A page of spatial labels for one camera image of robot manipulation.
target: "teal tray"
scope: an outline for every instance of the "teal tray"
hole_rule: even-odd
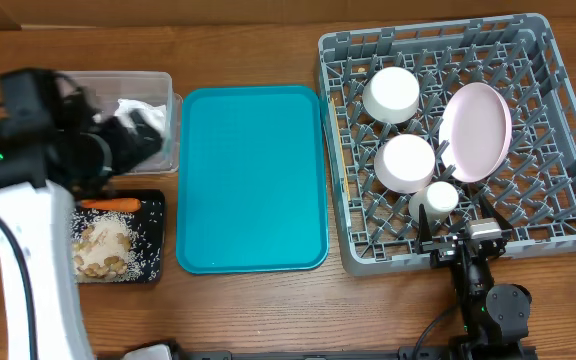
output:
[[[182,108],[177,259],[193,274],[328,255],[322,123],[304,86],[199,89]]]

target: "dish rack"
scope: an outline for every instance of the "dish rack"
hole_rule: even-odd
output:
[[[548,21],[520,14],[439,23],[343,31],[319,39],[319,91],[332,173],[342,260],[353,275],[429,268],[414,253],[417,223],[410,195],[376,178],[379,146],[398,134],[416,134],[436,154],[433,181],[447,181],[459,204],[431,225],[447,241],[479,219],[486,196],[514,225],[506,257],[576,251],[576,98]],[[374,121],[361,94],[376,71],[410,70],[419,80],[417,114],[403,126]],[[487,179],[463,184],[450,175],[438,141],[442,114],[453,94],[484,82],[506,99],[512,116],[508,157]]]

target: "orange carrot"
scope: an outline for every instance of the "orange carrot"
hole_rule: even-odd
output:
[[[141,208],[138,199],[82,200],[81,207],[118,212],[135,212]]]

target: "wooden table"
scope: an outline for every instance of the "wooden table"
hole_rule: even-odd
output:
[[[576,18],[552,18],[576,91]],[[318,38],[382,23],[218,26],[0,33],[0,73],[24,66],[63,70],[168,72],[185,97],[210,86],[306,84],[314,88]],[[330,255],[313,271],[193,276],[175,258],[177,175],[118,179],[121,188],[160,188],[168,201],[164,272],[156,286],[80,288],[95,351],[121,351],[163,338],[190,350],[233,352],[396,349],[413,345],[454,302],[447,271],[353,278],[341,266],[329,204]],[[329,202],[330,184],[328,184]],[[533,294],[530,337],[542,359],[576,359],[576,253],[498,261],[499,283]],[[460,333],[454,316],[429,336]],[[0,282],[0,359],[6,354]]]

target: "cup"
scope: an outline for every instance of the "cup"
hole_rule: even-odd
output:
[[[419,136],[398,135],[377,150],[374,165],[375,174],[384,186],[411,194],[430,184],[435,153]]]
[[[362,99],[364,108],[375,120],[399,124],[417,112],[419,82],[404,68],[388,67],[370,79]]]
[[[433,183],[410,198],[408,212],[413,220],[419,223],[419,204],[424,204],[428,223],[435,220],[443,222],[459,202],[459,194],[455,187],[447,182],[438,181]]]

